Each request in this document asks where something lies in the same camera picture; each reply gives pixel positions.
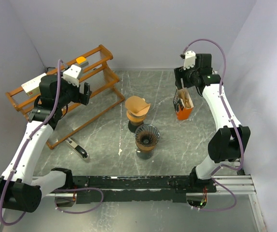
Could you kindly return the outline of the orange coffee filter box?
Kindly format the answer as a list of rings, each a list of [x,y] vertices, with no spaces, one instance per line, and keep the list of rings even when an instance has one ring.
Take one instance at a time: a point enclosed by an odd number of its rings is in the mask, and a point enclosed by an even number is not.
[[[194,104],[187,89],[176,90],[173,98],[177,120],[187,120],[194,108]]]

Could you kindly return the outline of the brown paper coffee filter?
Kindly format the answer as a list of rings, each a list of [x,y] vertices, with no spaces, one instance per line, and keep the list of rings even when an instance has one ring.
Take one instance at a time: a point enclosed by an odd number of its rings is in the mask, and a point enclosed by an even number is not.
[[[137,113],[141,110],[149,111],[151,104],[138,96],[131,96],[125,101],[125,108]]]

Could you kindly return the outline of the dark glass carafe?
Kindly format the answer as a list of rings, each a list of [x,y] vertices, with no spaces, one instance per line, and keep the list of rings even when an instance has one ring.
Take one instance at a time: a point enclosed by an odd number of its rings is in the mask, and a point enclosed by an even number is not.
[[[129,129],[132,133],[135,133],[136,129],[137,129],[141,124],[143,124],[143,122],[132,122],[132,121],[129,121],[129,122],[128,122],[128,129]]]

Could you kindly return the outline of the clear glass ribbed dripper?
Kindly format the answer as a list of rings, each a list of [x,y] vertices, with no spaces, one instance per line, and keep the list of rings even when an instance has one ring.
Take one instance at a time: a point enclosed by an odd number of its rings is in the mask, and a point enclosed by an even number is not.
[[[160,140],[160,132],[152,124],[142,124],[135,131],[135,140],[139,145],[151,147]]]

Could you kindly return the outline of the grey glass carafe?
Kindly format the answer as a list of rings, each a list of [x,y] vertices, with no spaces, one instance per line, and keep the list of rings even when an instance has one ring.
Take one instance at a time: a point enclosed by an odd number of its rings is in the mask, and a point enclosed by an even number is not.
[[[141,149],[136,150],[136,156],[140,158],[141,160],[148,160],[153,156],[153,150],[150,151],[144,151]]]

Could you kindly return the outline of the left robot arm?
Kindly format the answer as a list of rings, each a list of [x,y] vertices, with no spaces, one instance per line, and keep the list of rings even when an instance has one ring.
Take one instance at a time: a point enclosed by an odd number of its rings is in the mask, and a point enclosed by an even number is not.
[[[48,138],[63,117],[63,108],[71,102],[87,105],[92,93],[90,85],[84,83],[80,92],[78,86],[50,74],[41,79],[39,88],[22,142],[0,177],[0,210],[32,213],[46,194],[56,189],[68,193],[74,187],[72,172],[65,168],[53,168],[36,181],[32,178]]]

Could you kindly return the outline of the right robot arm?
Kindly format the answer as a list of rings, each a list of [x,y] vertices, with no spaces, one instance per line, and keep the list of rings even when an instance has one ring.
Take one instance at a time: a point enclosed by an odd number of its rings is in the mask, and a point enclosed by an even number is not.
[[[189,180],[189,188],[200,192],[221,167],[228,167],[236,160],[243,163],[250,129],[236,118],[225,95],[223,81],[211,66],[212,55],[187,51],[181,58],[184,64],[174,69],[177,90],[196,88],[206,100],[216,126],[208,144],[208,155],[194,168],[194,177]]]

